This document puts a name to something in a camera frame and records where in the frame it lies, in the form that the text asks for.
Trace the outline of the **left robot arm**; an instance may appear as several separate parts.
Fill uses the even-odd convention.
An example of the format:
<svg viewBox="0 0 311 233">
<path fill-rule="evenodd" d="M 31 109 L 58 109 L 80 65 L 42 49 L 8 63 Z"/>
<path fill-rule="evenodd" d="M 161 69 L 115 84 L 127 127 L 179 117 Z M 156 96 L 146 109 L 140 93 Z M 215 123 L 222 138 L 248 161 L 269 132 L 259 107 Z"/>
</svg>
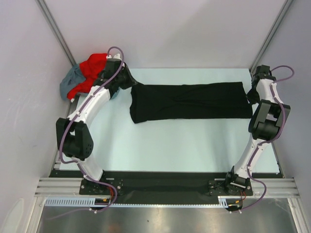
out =
<svg viewBox="0 0 311 233">
<path fill-rule="evenodd" d="M 119 89 L 127 89 L 136 84 L 137 81 L 121 58 L 108 58 L 104 70 L 100 72 L 78 109 L 67 118 L 56 121 L 61 162 L 76 164 L 84 177 L 91 181 L 90 188 L 97 194 L 107 190 L 107 181 L 101 178 L 103 169 L 92 155 L 94 141 L 89 127 L 98 112 Z"/>
</svg>

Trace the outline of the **black t shirt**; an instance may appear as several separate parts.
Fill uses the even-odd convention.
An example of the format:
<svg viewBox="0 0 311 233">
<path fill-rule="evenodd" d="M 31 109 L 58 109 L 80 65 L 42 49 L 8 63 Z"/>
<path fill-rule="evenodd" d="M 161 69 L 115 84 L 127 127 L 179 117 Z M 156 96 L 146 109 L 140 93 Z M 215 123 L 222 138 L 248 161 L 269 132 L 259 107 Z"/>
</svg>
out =
<svg viewBox="0 0 311 233">
<path fill-rule="evenodd" d="M 242 82 L 138 83 L 131 96 L 130 116 L 135 124 L 166 119 L 249 119 L 253 115 Z"/>
</svg>

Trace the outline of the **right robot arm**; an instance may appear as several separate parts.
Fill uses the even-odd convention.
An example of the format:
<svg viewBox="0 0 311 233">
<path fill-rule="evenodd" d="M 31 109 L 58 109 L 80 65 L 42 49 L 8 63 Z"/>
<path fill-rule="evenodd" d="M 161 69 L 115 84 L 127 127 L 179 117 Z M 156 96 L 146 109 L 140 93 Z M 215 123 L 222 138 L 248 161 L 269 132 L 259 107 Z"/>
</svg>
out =
<svg viewBox="0 0 311 233">
<path fill-rule="evenodd" d="M 252 173 L 259 157 L 265 148 L 282 134 L 291 107 L 281 100 L 277 83 L 294 75 L 291 67 L 285 67 L 291 70 L 292 74 L 280 80 L 272 75 L 274 69 L 270 69 L 269 66 L 261 65 L 256 68 L 249 94 L 255 97 L 254 102 L 258 106 L 249 123 L 250 137 L 247 146 L 225 178 L 224 190 L 229 195 L 238 195 L 251 187 Z"/>
</svg>

